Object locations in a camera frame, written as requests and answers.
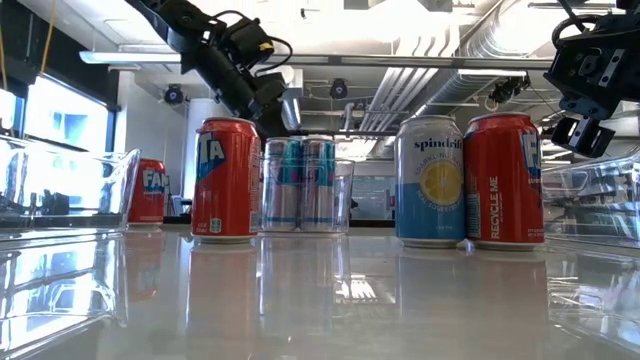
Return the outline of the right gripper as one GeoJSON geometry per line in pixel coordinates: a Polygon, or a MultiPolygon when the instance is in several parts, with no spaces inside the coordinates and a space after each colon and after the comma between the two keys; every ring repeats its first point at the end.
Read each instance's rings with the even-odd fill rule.
{"type": "Polygon", "coordinates": [[[556,55],[543,77],[562,93],[561,109],[585,117],[560,119],[551,141],[601,157],[616,131],[599,120],[622,101],[640,103],[640,14],[576,15],[558,24],[552,43],[556,55]]]}

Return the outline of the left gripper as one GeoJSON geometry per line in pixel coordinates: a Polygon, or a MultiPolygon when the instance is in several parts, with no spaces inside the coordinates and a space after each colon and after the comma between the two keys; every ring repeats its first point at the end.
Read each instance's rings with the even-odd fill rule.
{"type": "Polygon", "coordinates": [[[221,50],[206,45],[196,50],[196,72],[231,114],[259,122],[262,139],[289,135],[280,101],[286,85],[280,73],[254,76],[221,50]]]}

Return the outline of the clear plastic bin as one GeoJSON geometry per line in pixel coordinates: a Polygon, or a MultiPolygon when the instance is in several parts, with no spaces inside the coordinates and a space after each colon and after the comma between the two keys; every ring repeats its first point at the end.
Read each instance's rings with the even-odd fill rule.
{"type": "Polygon", "coordinates": [[[640,145],[542,173],[544,235],[640,249],[640,145]]]}
{"type": "Polygon", "coordinates": [[[327,233],[342,234],[349,230],[352,180],[354,173],[354,163],[349,160],[335,159],[334,178],[334,223],[331,231],[308,232],[303,231],[301,225],[301,210],[303,207],[302,186],[304,183],[303,159],[301,159],[301,185],[298,205],[298,227],[294,231],[274,232],[264,231],[262,226],[262,200],[263,200],[263,160],[262,160],[262,200],[261,200],[261,231],[264,233],[327,233]]]}
{"type": "Polygon", "coordinates": [[[94,235],[126,227],[140,152],[79,152],[0,136],[0,241],[94,235]],[[69,197],[43,215],[44,191],[69,197]]]}

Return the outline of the red Fanta soda can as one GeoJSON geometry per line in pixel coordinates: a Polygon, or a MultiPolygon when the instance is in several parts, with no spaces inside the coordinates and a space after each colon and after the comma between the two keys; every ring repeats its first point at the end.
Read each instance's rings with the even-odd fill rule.
{"type": "Polygon", "coordinates": [[[211,117],[197,130],[192,234],[241,242],[258,232],[261,140],[253,122],[211,117]]]}
{"type": "Polygon", "coordinates": [[[139,162],[129,225],[160,225],[164,220],[165,166],[162,161],[142,158],[139,162]]]}
{"type": "Polygon", "coordinates": [[[542,154],[530,116],[476,117],[468,123],[463,148],[467,239],[511,251],[543,244],[542,154]]]}

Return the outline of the Spindrift lemon soda can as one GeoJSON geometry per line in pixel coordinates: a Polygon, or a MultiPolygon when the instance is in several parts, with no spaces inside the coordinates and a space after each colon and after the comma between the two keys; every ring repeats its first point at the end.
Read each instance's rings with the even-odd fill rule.
{"type": "Polygon", "coordinates": [[[450,248],[465,238],[463,136],[453,118],[409,118],[394,143],[395,230],[405,246],[450,248]]]}

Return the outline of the black hanging ceiling device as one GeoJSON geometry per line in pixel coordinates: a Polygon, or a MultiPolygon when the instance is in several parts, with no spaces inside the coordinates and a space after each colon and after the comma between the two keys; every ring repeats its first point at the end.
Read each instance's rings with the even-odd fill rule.
{"type": "Polygon", "coordinates": [[[489,93],[488,98],[495,104],[506,103],[530,86],[531,81],[527,74],[506,77],[494,84],[494,89],[489,93]]]}

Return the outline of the white ceiling pipes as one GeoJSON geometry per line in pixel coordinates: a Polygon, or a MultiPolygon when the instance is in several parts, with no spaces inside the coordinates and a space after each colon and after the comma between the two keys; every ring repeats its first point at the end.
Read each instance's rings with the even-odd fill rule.
{"type": "MultiPolygon", "coordinates": [[[[416,40],[402,39],[396,55],[440,56],[449,43],[449,30],[424,34],[416,40]]],[[[417,95],[419,88],[426,83],[433,72],[434,69],[430,68],[389,68],[365,112],[359,130],[375,132],[386,130],[417,95]]]]}

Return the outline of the bright window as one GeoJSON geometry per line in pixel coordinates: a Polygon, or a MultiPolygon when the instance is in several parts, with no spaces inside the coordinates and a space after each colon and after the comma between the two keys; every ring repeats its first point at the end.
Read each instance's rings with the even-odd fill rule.
{"type": "Polygon", "coordinates": [[[108,116],[102,104],[57,81],[38,76],[29,86],[24,131],[38,138],[102,152],[106,149],[108,116]]]}

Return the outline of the small black box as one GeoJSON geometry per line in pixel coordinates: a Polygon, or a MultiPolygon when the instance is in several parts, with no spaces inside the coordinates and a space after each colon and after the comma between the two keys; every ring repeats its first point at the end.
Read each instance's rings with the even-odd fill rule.
{"type": "Polygon", "coordinates": [[[70,210],[69,197],[67,195],[49,190],[44,191],[41,212],[43,215],[68,215],[70,210]]]}

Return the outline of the white ceiling duct box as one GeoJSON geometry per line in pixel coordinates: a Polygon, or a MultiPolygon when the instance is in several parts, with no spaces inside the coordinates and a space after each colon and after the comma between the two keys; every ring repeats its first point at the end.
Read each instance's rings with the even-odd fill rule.
{"type": "Polygon", "coordinates": [[[303,70],[285,65],[280,72],[287,85],[281,96],[284,126],[288,130],[297,130],[301,124],[299,100],[304,95],[303,70]]]}

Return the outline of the long overhead frame beam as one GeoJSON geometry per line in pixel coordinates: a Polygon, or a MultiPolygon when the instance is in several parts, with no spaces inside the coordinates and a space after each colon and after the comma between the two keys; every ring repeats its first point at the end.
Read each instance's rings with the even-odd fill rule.
{"type": "MultiPolygon", "coordinates": [[[[176,53],[132,53],[81,51],[79,56],[87,64],[178,64],[176,53]]],[[[552,60],[530,58],[469,58],[469,57],[402,57],[378,55],[292,55],[287,61],[295,66],[360,66],[400,68],[448,68],[480,70],[545,71],[552,60]]]]}

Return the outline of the black table edge frame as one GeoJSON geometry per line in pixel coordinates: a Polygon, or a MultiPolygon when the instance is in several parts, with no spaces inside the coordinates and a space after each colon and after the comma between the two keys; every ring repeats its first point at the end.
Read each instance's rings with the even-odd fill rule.
{"type": "MultiPolygon", "coordinates": [[[[161,225],[189,225],[191,223],[191,216],[183,214],[181,216],[165,216],[160,222],[161,225]]],[[[363,228],[394,228],[394,220],[367,220],[367,219],[351,219],[349,221],[350,227],[363,227],[363,228]]]]}

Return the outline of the silver ventilation duct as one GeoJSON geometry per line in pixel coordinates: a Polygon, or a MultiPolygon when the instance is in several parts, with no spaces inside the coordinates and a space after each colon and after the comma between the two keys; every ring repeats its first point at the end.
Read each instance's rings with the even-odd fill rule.
{"type": "MultiPolygon", "coordinates": [[[[550,13],[527,7],[529,2],[540,0],[478,1],[488,3],[489,8],[469,26],[457,13],[419,11],[412,40],[449,30],[450,43],[438,57],[475,58],[527,58],[548,42],[550,13]]],[[[403,111],[411,115],[451,114],[497,79],[488,70],[430,69],[433,74],[403,111]]],[[[401,119],[400,114],[383,131],[401,119]]]]}

